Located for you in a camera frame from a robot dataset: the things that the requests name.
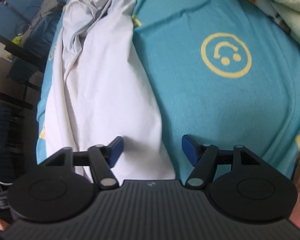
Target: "white sheet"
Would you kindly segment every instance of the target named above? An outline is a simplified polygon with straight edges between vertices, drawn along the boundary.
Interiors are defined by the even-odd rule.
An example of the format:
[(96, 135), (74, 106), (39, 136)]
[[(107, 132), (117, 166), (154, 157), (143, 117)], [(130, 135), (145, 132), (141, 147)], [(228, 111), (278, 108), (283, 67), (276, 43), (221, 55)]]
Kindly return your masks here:
[(47, 156), (122, 136), (124, 152), (112, 169), (120, 183), (174, 179), (157, 102), (132, 43), (134, 6), (135, 0), (66, 6), (45, 113)]

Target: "ribbed panel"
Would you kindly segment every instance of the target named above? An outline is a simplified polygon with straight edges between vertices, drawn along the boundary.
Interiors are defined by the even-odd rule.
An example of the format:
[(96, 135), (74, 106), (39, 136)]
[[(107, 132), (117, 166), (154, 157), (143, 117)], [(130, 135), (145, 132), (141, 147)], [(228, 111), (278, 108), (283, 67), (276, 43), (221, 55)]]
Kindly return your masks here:
[(217, 212), (205, 194), (178, 181), (126, 181), (99, 194), (72, 220), (53, 225), (15, 223), (6, 240), (297, 240), (288, 221), (249, 225)]

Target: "bed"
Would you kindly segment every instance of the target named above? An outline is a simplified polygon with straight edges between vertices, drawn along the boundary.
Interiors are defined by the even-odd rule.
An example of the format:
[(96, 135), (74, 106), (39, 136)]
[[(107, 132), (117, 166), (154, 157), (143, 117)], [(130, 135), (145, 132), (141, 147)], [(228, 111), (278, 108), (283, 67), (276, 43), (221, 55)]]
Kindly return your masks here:
[[(38, 163), (47, 157), (45, 107), (62, 19), (38, 104)], [(245, 145), (291, 178), (300, 157), (299, 44), (247, 0), (137, 0), (132, 20), (178, 178), (193, 169), (184, 134), (221, 149)]]

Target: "yellow circle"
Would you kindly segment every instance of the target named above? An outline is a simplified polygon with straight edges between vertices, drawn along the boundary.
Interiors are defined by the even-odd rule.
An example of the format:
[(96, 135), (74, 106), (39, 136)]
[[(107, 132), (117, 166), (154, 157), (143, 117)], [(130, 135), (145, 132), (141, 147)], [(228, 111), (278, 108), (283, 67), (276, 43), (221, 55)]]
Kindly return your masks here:
[(241, 60), (241, 56), (240, 56), (240, 54), (238, 54), (238, 53), (234, 53), (232, 57), (233, 57), (233, 59), (234, 59), (235, 61), (240, 61), (240, 60)]
[[(207, 54), (206, 54), (206, 49), (207, 49), (208, 43), (211, 40), (213, 40), (215, 38), (220, 38), (220, 37), (230, 37), (230, 38), (233, 38), (236, 42), (238, 42), (242, 46), (242, 48), (244, 49), (244, 51), (247, 54), (247, 64), (246, 64), (246, 66), (242, 70), (239, 70), (237, 72), (226, 72), (226, 71), (218, 69), (217, 67), (215, 67), (210, 62), (210, 60), (208, 60)], [(245, 74), (247, 74), (249, 72), (249, 70), (251, 68), (251, 65), (252, 65), (252, 57), (251, 57), (251, 54), (250, 54), (247, 46), (241, 40), (239, 40), (237, 36), (235, 36), (233, 34), (230, 34), (230, 33), (214, 33), (214, 34), (209, 35), (203, 41), (203, 43), (201, 45), (201, 57), (202, 57), (203, 62), (207, 65), (207, 67), (211, 71), (213, 71), (214, 73), (216, 73), (219, 76), (226, 77), (226, 78), (239, 78), (239, 77), (242, 77), (242, 76), (244, 76)]]
[(221, 58), (221, 63), (224, 65), (224, 66), (228, 66), (230, 64), (230, 60), (227, 58), (227, 57), (222, 57)]

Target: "white fabric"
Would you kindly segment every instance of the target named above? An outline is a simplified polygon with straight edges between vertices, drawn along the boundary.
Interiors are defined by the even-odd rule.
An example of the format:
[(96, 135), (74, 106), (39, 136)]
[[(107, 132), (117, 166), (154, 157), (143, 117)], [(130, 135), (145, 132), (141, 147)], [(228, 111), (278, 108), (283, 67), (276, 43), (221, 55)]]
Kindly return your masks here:
[(58, 37), (46, 113), (47, 157), (124, 138), (124, 179), (174, 179), (162, 122), (132, 43), (135, 0), (71, 0)]

